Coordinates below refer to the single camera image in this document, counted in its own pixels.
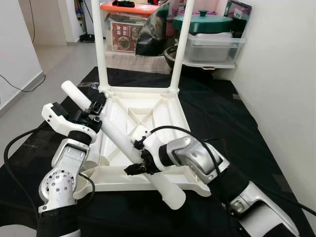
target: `black table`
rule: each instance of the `black table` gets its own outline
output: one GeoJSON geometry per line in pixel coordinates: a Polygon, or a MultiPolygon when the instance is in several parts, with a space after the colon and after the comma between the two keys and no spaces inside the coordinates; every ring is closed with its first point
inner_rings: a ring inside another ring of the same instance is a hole
{"type": "MultiPolygon", "coordinates": [[[[110,84],[116,86],[168,87],[170,83],[169,75],[117,69],[108,69],[108,76],[110,84]]],[[[94,68],[79,88],[94,100],[100,97],[97,82],[97,68],[94,68]]],[[[245,175],[296,200],[256,121],[244,104],[234,99],[236,95],[229,81],[212,80],[209,74],[181,76],[179,98],[191,131],[203,139],[218,138],[212,144],[245,175]]],[[[62,106],[71,115],[79,109],[68,97],[62,106]]],[[[10,158],[13,171],[37,206],[42,205],[38,186],[51,169],[51,159],[63,138],[46,124],[10,158]]],[[[0,169],[0,185],[0,226],[21,224],[35,228],[31,205],[4,166],[0,169]]],[[[156,191],[96,193],[93,202],[78,217],[82,236],[230,236],[226,213],[217,200],[200,197],[193,191],[186,191],[186,195],[184,206],[173,211],[156,191]]],[[[302,210],[267,195],[293,219],[301,236],[314,237],[302,210]]]]}

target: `black wire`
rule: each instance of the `black wire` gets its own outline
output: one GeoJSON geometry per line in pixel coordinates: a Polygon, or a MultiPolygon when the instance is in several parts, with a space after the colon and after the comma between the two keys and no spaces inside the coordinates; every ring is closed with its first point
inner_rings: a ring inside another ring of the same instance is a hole
{"type": "Polygon", "coordinates": [[[12,179],[20,186],[20,188],[23,190],[23,192],[25,193],[25,195],[27,196],[27,198],[29,199],[32,208],[34,210],[35,213],[35,217],[36,217],[36,223],[38,224],[39,222],[39,215],[38,215],[38,209],[35,206],[34,201],[32,200],[32,197],[29,195],[29,193],[26,191],[26,189],[23,187],[23,185],[20,183],[20,181],[16,178],[16,176],[14,175],[14,173],[12,172],[12,169],[10,167],[9,164],[9,160],[8,160],[8,153],[10,150],[10,147],[19,139],[21,139],[22,137],[25,137],[33,132],[39,131],[42,128],[42,126],[39,126],[38,128],[32,129],[31,131],[25,132],[19,136],[17,136],[16,138],[14,138],[12,141],[10,141],[8,143],[8,145],[6,146],[5,150],[4,150],[4,154],[3,154],[3,160],[4,160],[4,165],[8,171],[8,173],[10,174],[10,176],[12,177],[12,179]]]}
{"type": "Polygon", "coordinates": [[[282,195],[280,195],[280,194],[278,194],[278,193],[272,191],[271,189],[268,189],[267,187],[265,187],[265,186],[263,186],[263,185],[261,185],[261,184],[258,184],[258,183],[255,182],[255,181],[252,181],[252,182],[255,183],[259,188],[261,188],[261,189],[267,191],[268,193],[271,193],[272,195],[274,195],[274,196],[276,196],[276,197],[278,197],[278,198],[284,199],[284,200],[286,200],[287,202],[291,203],[292,205],[298,206],[298,207],[300,207],[300,208],[302,208],[302,209],[308,211],[310,214],[316,216],[316,211],[310,209],[309,207],[307,207],[307,206],[305,206],[305,205],[303,205],[303,204],[301,204],[301,203],[299,203],[299,202],[297,202],[297,201],[293,201],[293,200],[291,200],[291,199],[288,199],[287,197],[284,197],[284,196],[282,196],[282,195]]]}
{"type": "Polygon", "coordinates": [[[85,0],[83,0],[83,2],[84,2],[85,7],[87,8],[87,11],[88,11],[89,16],[90,16],[90,18],[91,18],[91,21],[92,21],[92,23],[93,23],[93,19],[92,19],[92,16],[91,16],[91,14],[90,14],[90,11],[89,11],[89,8],[88,8],[88,6],[87,6],[87,3],[85,2],[85,0]]]}
{"type": "Polygon", "coordinates": [[[215,166],[215,170],[216,170],[216,173],[217,173],[217,176],[218,176],[218,182],[219,182],[219,186],[221,188],[221,193],[222,193],[222,196],[224,198],[224,205],[225,205],[225,208],[226,208],[226,214],[227,214],[227,218],[228,218],[228,225],[230,227],[230,234],[231,236],[234,236],[233,235],[233,231],[232,231],[232,226],[231,226],[231,220],[230,220],[230,213],[229,213],[229,202],[228,202],[228,198],[227,198],[227,195],[226,195],[226,192],[225,192],[225,189],[224,189],[224,186],[223,186],[223,181],[222,181],[222,174],[221,174],[221,171],[219,170],[219,167],[218,167],[218,164],[217,164],[217,161],[213,155],[213,153],[211,152],[211,150],[208,148],[208,146],[205,144],[205,142],[203,142],[201,139],[199,139],[198,137],[196,137],[193,133],[191,133],[190,131],[184,129],[184,128],[181,128],[181,127],[176,127],[176,126],[171,126],[171,125],[165,125],[165,126],[160,126],[160,127],[156,127],[154,128],[153,130],[150,131],[150,133],[154,133],[158,130],[162,130],[162,129],[175,129],[175,130],[179,130],[179,131],[182,131],[182,132],[185,132],[189,135],[191,135],[192,137],[194,137],[195,139],[197,139],[201,144],[202,146],[207,150],[207,152],[209,153],[213,163],[214,163],[214,166],[215,166]]]}
{"type": "Polygon", "coordinates": [[[87,181],[90,182],[90,184],[92,185],[92,192],[91,192],[91,195],[88,199],[88,201],[80,208],[81,210],[85,209],[89,204],[90,202],[92,201],[93,197],[94,197],[94,194],[95,194],[95,185],[94,185],[94,182],[89,179],[87,176],[85,176],[84,174],[82,173],[79,173],[79,176],[81,176],[82,178],[86,179],[87,181]]]}
{"type": "Polygon", "coordinates": [[[4,76],[2,76],[1,74],[0,74],[0,77],[2,77],[10,86],[12,86],[13,88],[18,89],[19,91],[22,91],[22,92],[32,92],[32,91],[34,91],[36,88],[38,88],[40,85],[42,85],[42,84],[44,83],[44,81],[46,80],[46,75],[44,75],[44,79],[41,81],[41,83],[38,84],[37,86],[35,86],[32,90],[22,90],[22,89],[20,89],[20,88],[18,88],[18,87],[16,87],[16,86],[12,85],[12,84],[11,84],[4,76]]]}
{"type": "Polygon", "coordinates": [[[33,16],[33,9],[32,9],[31,0],[29,0],[29,2],[30,2],[31,14],[32,14],[32,22],[33,22],[33,39],[32,39],[32,43],[34,43],[34,40],[35,40],[35,24],[34,24],[34,16],[33,16]]]}

